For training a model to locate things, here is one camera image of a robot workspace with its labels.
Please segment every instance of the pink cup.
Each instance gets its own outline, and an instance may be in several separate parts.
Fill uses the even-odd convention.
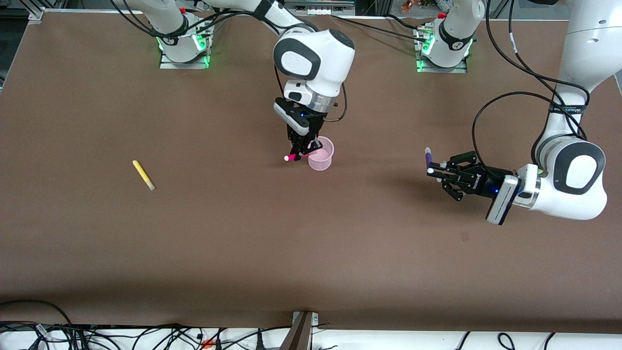
[[[335,146],[324,136],[318,136],[318,140],[320,140],[322,148],[309,153],[307,158],[309,160],[309,166],[313,170],[322,171],[328,169],[330,163],[332,163]]]

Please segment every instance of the metal frame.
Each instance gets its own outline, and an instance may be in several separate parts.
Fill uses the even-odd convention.
[[[355,0],[285,0],[284,7],[296,16],[313,16],[309,11],[323,9],[334,15],[356,15]]]
[[[499,18],[505,7],[508,5],[509,0],[501,0],[494,11],[490,14],[490,18]]]
[[[279,350],[309,350],[311,329],[318,325],[318,315],[311,311],[298,311],[293,315],[294,324]]]

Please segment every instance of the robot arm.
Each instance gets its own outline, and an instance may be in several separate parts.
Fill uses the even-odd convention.
[[[447,17],[426,27],[433,34],[422,53],[439,67],[455,67],[467,55],[473,34],[484,18],[486,6],[481,0],[453,0]]]
[[[591,92],[622,69],[622,2],[567,0],[570,22],[564,42],[559,80]],[[558,84],[564,110],[580,122],[586,96],[581,89]],[[574,136],[577,127],[551,106],[545,130],[536,142],[534,159],[517,171],[484,167],[474,152],[431,163],[428,175],[437,177],[449,194],[461,200],[478,194],[493,200],[488,222],[502,224],[512,205],[575,220],[598,216],[606,206],[603,189],[605,154],[597,145]]]
[[[144,13],[161,39],[164,53],[174,62],[188,62],[205,50],[198,33],[207,24],[191,13],[182,13],[174,0],[114,0]],[[287,123],[292,149],[286,161],[322,147],[317,136],[328,110],[339,96],[354,59],[354,44],[340,31],[318,31],[301,21],[276,0],[208,0],[212,7],[239,9],[276,31],[275,66],[296,80],[289,80],[284,97],[274,110]]]

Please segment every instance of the table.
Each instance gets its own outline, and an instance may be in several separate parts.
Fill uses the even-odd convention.
[[[0,94],[0,298],[53,301],[93,324],[267,327],[312,309],[334,328],[622,331],[613,79],[582,124],[608,155],[604,213],[514,208],[497,227],[489,200],[455,202],[425,176],[423,149],[469,151],[485,102],[545,89],[502,60],[483,25],[468,73],[441,75],[416,72],[408,39],[310,20],[356,46],[348,114],[322,129],[336,151],[321,173],[282,161],[276,37],[261,23],[228,21],[207,70],[159,70],[154,40],[117,15],[51,12],[29,26]],[[511,52],[505,25],[493,30]],[[514,27],[523,58],[556,76],[566,22]],[[493,105],[478,125],[486,163],[528,163],[546,110],[528,97]],[[2,312],[60,322],[38,306]]]

